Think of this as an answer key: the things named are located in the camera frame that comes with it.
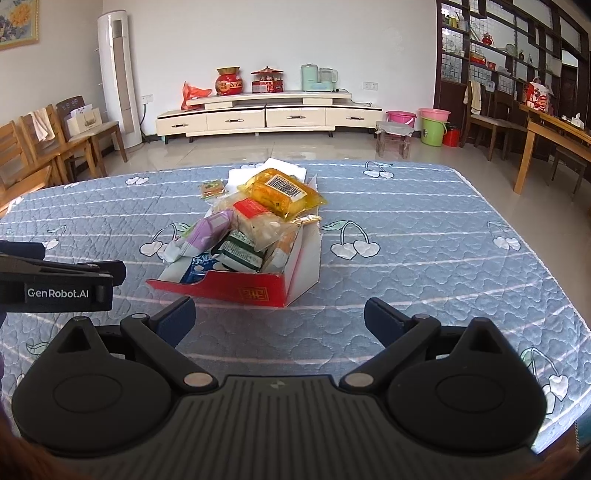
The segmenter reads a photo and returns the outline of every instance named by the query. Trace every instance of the tower air conditioner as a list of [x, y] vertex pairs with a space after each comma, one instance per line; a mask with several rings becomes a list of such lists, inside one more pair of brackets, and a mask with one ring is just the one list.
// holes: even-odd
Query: tower air conditioner
[[109, 120], [117, 120], [125, 148], [142, 142], [134, 78], [129, 53], [129, 25], [125, 10], [99, 17], [100, 70]]

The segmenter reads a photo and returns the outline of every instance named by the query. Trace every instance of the red plastic bag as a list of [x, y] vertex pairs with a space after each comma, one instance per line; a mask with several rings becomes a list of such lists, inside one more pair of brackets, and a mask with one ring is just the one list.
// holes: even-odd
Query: red plastic bag
[[211, 94], [211, 92], [211, 88], [203, 90], [201, 88], [189, 85], [187, 82], [185, 82], [185, 84], [183, 85], [183, 104], [181, 105], [181, 110], [192, 110], [194, 108], [198, 108], [197, 106], [188, 106], [187, 100], [193, 100], [195, 98], [200, 97], [207, 97]]

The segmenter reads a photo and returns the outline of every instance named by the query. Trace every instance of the red vase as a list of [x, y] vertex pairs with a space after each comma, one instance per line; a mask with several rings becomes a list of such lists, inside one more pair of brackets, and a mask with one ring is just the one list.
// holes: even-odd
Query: red vase
[[240, 67], [225, 67], [217, 69], [220, 76], [216, 80], [218, 95], [236, 95], [242, 93], [242, 79], [238, 76]]

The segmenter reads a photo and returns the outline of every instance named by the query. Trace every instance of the small snack packet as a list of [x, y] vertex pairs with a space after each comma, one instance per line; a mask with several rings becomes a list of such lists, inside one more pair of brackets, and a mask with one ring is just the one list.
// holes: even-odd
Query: small snack packet
[[158, 279], [175, 283], [198, 283], [211, 270], [229, 271], [229, 268], [212, 258], [210, 252], [205, 252], [193, 258], [181, 257], [166, 267]]
[[212, 249], [212, 255], [231, 270], [257, 273], [261, 270], [264, 253], [256, 252], [254, 247], [254, 242], [244, 233], [233, 230]]
[[232, 210], [223, 210], [199, 220], [181, 238], [168, 244], [164, 260], [172, 263], [180, 257], [196, 257], [209, 250], [230, 230], [232, 216]]
[[291, 250], [296, 242], [298, 230], [289, 231], [267, 250], [261, 273], [283, 273]]
[[229, 208], [234, 211], [233, 228], [240, 230], [252, 240], [257, 252], [277, 242], [288, 231], [297, 228], [241, 192], [220, 199], [214, 205], [213, 211], [219, 212]]
[[308, 185], [274, 168], [257, 173], [238, 190], [286, 221], [293, 220], [305, 210], [328, 203]]
[[219, 197], [226, 193], [226, 187], [221, 180], [204, 181], [201, 184], [201, 198]]

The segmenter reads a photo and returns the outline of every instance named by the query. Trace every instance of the framed painting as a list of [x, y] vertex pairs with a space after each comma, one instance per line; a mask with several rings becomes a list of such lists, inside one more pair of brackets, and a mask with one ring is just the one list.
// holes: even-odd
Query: framed painting
[[39, 0], [0, 0], [0, 50], [38, 41]]

